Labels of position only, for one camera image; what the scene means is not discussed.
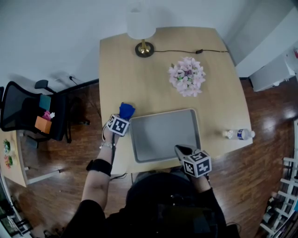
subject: orange box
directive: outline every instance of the orange box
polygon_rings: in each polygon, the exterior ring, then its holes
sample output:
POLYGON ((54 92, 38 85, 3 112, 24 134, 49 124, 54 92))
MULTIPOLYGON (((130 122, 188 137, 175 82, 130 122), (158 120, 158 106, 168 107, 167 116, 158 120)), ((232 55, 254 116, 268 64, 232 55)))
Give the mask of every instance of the orange box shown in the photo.
POLYGON ((45 134, 50 133, 52 122, 43 119, 42 117, 37 116, 36 122, 35 122, 35 127, 39 130, 41 130, 45 134))

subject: wooden table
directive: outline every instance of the wooden table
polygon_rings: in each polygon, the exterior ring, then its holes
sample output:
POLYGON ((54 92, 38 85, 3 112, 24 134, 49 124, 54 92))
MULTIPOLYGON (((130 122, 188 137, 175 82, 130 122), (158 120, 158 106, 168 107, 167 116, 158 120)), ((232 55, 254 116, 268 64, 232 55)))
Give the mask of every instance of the wooden table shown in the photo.
POLYGON ((32 183, 41 181, 43 179, 47 179, 51 176, 54 176, 60 173, 59 170, 56 170, 54 172, 51 172, 42 176, 38 176, 36 178, 28 179, 26 176, 26 170, 28 170, 29 168, 24 166, 22 152, 20 148, 20 138, 19 138, 19 135, 17 134, 17 131, 3 132, 0 130, 0 143, 1 143, 0 145, 1 178, 6 192, 9 192, 9 191, 6 187, 6 183, 5 183, 5 180, 3 179, 3 176, 19 185, 26 187, 28 184, 32 184, 32 183), (8 168, 5 165, 5 161, 4 161, 4 146, 2 145, 2 143, 5 139, 13 143, 15 147, 15 150, 13 153, 15 158, 14 160, 16 163, 11 168, 8 168))
MULTIPOLYGON (((158 51, 227 50, 213 28, 159 28, 147 41, 158 51)), ((119 112, 122 102, 136 108, 134 116, 193 108, 198 117, 201 147, 212 158, 252 144, 252 139, 228 140, 221 135, 223 130, 251 129, 244 92, 229 53, 155 52, 149 58, 140 58, 135 54, 137 43, 138 40, 127 34, 100 42, 99 88, 103 124, 111 114, 119 112), (171 63, 186 56, 200 61, 206 73, 203 92, 197 97, 183 97, 169 83, 171 63)), ((118 142, 112 173, 142 172, 177 165, 177 159, 136 163, 128 133, 118 142)))

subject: black wristband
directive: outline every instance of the black wristband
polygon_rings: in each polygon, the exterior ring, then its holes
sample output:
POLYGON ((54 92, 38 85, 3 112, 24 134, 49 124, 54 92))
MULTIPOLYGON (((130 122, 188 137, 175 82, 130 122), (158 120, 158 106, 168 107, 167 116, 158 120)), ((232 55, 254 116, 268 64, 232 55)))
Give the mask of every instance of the black wristband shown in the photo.
POLYGON ((103 159, 96 159, 94 161, 90 161, 90 163, 86 167, 86 170, 95 170, 98 172, 105 173, 111 177, 112 165, 103 159))

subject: hardwood floor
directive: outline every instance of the hardwood floor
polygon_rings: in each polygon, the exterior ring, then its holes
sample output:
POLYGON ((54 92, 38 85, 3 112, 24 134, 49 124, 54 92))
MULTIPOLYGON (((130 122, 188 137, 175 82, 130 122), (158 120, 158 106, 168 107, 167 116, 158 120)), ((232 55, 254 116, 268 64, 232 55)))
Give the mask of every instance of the hardwood floor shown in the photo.
MULTIPOLYGON (((298 116, 298 82, 291 79, 258 93, 253 92, 248 81, 242 81, 242 86, 256 132, 254 143, 213 159, 210 181, 227 222, 239 223, 241 237, 252 238, 270 193, 279 187, 282 158, 293 155, 292 121, 298 116)), ((90 103, 100 108, 98 84, 79 89, 73 95, 84 100, 85 115, 91 125, 73 126, 71 144, 51 140, 35 150, 26 146, 25 138, 21 139, 25 166, 31 168, 29 177, 56 169, 63 173, 28 188, 7 179, 11 194, 39 237, 43 237, 43 229, 61 228, 72 218, 81 199, 86 165, 99 152, 102 122, 90 103)), ((106 216, 125 206, 130 186, 130 175, 110 183, 106 216)))

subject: metal tray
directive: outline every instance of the metal tray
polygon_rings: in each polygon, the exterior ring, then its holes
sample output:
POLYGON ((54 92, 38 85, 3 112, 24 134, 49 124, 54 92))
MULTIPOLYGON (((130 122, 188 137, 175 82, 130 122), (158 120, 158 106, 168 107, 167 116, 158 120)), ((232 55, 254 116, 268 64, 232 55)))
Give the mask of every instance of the metal tray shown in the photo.
POLYGON ((201 148, 194 109, 132 118, 130 135, 137 163, 176 159, 175 145, 201 148))

